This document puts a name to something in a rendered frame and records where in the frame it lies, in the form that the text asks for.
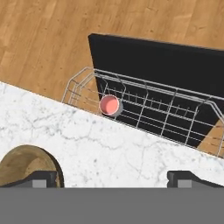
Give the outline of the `brown wooden bowl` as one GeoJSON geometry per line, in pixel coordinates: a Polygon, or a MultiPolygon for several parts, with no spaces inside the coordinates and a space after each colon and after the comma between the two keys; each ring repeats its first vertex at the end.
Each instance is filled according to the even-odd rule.
{"type": "Polygon", "coordinates": [[[28,177],[35,171],[54,171],[56,186],[64,186],[63,171],[57,159],[48,151],[34,145],[19,145],[0,161],[0,186],[28,177]]]}

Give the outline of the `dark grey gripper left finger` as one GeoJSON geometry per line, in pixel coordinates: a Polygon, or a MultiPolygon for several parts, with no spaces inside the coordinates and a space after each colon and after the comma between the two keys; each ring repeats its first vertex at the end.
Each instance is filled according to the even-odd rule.
{"type": "Polygon", "coordinates": [[[51,188],[56,187],[56,171],[34,171],[24,179],[3,185],[3,187],[30,187],[51,188]]]}

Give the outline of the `black dishwasher door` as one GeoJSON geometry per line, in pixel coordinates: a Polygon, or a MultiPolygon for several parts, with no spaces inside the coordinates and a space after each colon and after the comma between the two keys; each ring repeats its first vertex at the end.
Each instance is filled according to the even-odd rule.
{"type": "Polygon", "coordinates": [[[224,51],[95,33],[88,42],[96,69],[224,98],[224,51]]]}

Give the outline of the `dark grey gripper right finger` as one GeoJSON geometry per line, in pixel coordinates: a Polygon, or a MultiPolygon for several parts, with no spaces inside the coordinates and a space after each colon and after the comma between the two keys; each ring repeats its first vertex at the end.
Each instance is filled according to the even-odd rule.
{"type": "Polygon", "coordinates": [[[168,188],[223,188],[223,185],[201,179],[191,171],[168,171],[167,179],[168,188]]]}

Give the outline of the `pink and grey cup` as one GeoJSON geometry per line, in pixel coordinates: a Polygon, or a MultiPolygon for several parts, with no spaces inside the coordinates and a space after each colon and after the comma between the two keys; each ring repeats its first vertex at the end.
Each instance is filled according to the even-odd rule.
{"type": "Polygon", "coordinates": [[[99,109],[105,116],[117,117],[123,112],[123,103],[116,96],[106,94],[99,102],[99,109]]]}

